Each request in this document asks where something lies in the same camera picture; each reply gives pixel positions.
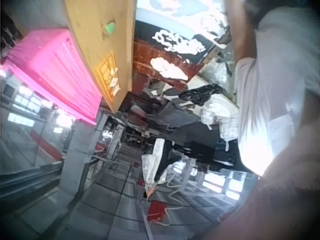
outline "signboard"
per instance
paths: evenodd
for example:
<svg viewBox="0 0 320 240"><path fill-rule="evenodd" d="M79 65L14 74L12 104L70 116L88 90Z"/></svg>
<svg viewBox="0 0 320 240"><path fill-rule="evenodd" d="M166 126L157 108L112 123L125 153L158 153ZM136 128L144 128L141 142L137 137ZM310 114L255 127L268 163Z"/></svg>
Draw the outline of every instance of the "signboard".
<svg viewBox="0 0 320 240"><path fill-rule="evenodd" d="M135 19L189 40L199 34L214 41L228 26L224 0L138 0Z"/></svg>
<svg viewBox="0 0 320 240"><path fill-rule="evenodd" d="M212 41L201 34L187 39L167 29L138 20L135 22L134 37L161 50L171 52L193 64L200 63L214 46Z"/></svg>
<svg viewBox="0 0 320 240"><path fill-rule="evenodd" d="M111 52L95 69L97 83L104 99L113 102L120 90L115 55Z"/></svg>

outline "pink basket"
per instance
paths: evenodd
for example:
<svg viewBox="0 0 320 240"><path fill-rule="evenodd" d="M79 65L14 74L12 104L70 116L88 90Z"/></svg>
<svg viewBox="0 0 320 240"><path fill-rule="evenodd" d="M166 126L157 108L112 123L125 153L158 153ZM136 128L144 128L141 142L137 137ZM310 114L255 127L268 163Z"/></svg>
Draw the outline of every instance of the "pink basket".
<svg viewBox="0 0 320 240"><path fill-rule="evenodd" d="M3 67L76 118L96 124L102 95L69 30L30 32L9 52Z"/></svg>

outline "black banner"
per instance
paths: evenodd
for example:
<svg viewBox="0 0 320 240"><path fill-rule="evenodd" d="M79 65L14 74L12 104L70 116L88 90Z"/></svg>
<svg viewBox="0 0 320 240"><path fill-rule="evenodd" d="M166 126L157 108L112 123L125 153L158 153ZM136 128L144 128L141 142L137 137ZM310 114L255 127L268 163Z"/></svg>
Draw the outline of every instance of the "black banner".
<svg viewBox="0 0 320 240"><path fill-rule="evenodd" d="M188 40L177 33L138 20L135 21L134 37L180 56L186 59L187 63L193 64L202 62L214 46L213 42L201 34L196 34L191 40Z"/></svg>

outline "white graphic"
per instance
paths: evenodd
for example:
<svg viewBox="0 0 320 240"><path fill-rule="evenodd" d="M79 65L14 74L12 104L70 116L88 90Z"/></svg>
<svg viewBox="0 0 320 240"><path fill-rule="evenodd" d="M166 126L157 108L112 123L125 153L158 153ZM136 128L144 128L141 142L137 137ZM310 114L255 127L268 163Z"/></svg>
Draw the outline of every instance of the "white graphic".
<svg viewBox="0 0 320 240"><path fill-rule="evenodd" d="M164 29L156 32L152 39L166 46L164 50L168 52L197 55L206 50L197 39L185 40L179 34Z"/></svg>
<svg viewBox="0 0 320 240"><path fill-rule="evenodd" d="M188 76L179 67L162 57L153 58L150 63L164 78L188 80Z"/></svg>

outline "white cloth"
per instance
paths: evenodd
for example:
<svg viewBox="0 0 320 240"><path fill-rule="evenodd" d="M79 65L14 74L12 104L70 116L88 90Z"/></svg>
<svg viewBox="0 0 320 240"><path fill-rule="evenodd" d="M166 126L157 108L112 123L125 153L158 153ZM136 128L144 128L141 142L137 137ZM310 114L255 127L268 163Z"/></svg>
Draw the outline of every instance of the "white cloth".
<svg viewBox="0 0 320 240"><path fill-rule="evenodd" d="M255 33L257 59L236 65L241 160L259 175L295 135L305 89L320 93L319 29L309 9L275 9Z"/></svg>
<svg viewBox="0 0 320 240"><path fill-rule="evenodd" d="M157 138L154 143L152 154L145 154L141 156L142 174L146 192L148 192L153 186L155 186L155 184L162 184L166 181L168 169L163 172L159 181L155 183L155 176L161 162L164 145L165 140L163 138Z"/></svg>

